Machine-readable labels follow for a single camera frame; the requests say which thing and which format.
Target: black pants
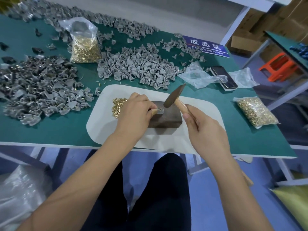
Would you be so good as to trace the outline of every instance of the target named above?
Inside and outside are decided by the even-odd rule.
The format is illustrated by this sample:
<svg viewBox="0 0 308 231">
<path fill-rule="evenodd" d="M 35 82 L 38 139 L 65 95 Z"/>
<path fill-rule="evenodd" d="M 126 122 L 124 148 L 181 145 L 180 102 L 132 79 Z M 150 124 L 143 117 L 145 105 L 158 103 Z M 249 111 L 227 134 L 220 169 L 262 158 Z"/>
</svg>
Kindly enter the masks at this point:
<svg viewBox="0 0 308 231">
<path fill-rule="evenodd" d="M 82 230 L 191 230 L 186 167 L 178 155 L 168 153 L 154 164 L 147 186 L 129 214 L 122 168 L 121 162 Z"/>
</svg>

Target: white wall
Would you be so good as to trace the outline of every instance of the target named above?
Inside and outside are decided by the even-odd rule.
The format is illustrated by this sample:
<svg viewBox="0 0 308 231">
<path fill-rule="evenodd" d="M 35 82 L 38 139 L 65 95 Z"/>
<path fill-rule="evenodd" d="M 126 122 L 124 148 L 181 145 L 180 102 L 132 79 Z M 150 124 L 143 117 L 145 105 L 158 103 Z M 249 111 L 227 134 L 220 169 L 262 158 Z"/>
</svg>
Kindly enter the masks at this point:
<svg viewBox="0 0 308 231">
<path fill-rule="evenodd" d="M 48 0 L 220 43 L 243 6 L 227 0 Z"/>
</svg>

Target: plastic wrap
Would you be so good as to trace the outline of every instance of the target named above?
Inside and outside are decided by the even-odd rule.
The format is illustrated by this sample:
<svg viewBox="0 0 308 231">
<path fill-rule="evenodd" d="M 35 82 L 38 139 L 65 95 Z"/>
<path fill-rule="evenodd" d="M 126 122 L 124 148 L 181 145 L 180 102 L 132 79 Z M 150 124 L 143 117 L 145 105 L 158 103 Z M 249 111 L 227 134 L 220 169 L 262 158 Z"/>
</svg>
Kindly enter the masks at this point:
<svg viewBox="0 0 308 231">
<path fill-rule="evenodd" d="M 51 179 L 40 169 L 19 165 L 0 180 L 0 230 L 15 230 L 52 193 Z"/>
<path fill-rule="evenodd" d="M 263 104 L 259 97 L 233 98 L 244 112 L 250 123 L 257 129 L 269 124 L 278 124 L 279 121 Z"/>
<path fill-rule="evenodd" d="M 228 74 L 236 82 L 238 88 L 251 88 L 260 85 L 253 80 L 252 74 L 248 67 L 235 72 L 229 72 Z"/>
<path fill-rule="evenodd" d="M 101 58 L 96 38 L 97 27 L 82 17 L 59 21 L 61 27 L 70 32 L 72 37 L 71 62 L 92 63 Z"/>
<path fill-rule="evenodd" d="M 178 75 L 185 82 L 193 85 L 195 88 L 204 88 L 210 83 L 227 82 L 227 76 L 210 76 L 208 73 L 202 70 L 198 61 L 191 63 L 186 68 L 186 72 Z"/>
</svg>

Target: smartphone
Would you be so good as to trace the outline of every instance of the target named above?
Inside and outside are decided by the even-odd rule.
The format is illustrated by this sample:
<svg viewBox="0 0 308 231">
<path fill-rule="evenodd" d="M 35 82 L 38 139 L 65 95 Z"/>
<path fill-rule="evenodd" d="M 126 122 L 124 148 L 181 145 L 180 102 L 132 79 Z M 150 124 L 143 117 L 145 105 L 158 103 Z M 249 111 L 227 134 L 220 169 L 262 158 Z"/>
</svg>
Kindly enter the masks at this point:
<svg viewBox="0 0 308 231">
<path fill-rule="evenodd" d="M 220 85 L 222 86 L 222 88 L 225 91 L 234 91 L 235 89 L 238 88 L 236 82 L 231 78 L 231 76 L 228 74 L 228 72 L 225 70 L 224 67 L 222 67 L 222 66 L 212 66 L 210 68 L 210 71 L 214 76 L 217 76 L 217 75 L 227 76 L 227 78 L 228 78 L 227 82 L 219 82 Z"/>
</svg>

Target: blue sign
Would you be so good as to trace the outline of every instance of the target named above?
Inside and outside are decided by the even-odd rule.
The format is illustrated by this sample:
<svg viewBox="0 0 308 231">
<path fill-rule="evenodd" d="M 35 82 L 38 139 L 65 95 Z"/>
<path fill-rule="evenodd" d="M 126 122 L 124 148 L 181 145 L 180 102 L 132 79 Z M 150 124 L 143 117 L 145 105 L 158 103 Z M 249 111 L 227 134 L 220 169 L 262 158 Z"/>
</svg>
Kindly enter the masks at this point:
<svg viewBox="0 0 308 231">
<path fill-rule="evenodd" d="M 200 48 L 200 50 L 202 50 L 202 52 L 206 54 L 214 54 L 225 58 L 230 58 L 229 54 L 227 53 L 227 50 L 223 45 L 219 45 L 217 43 L 206 40 L 192 38 L 189 36 L 183 36 L 183 38 L 186 40 L 186 44 L 190 48 Z"/>
</svg>

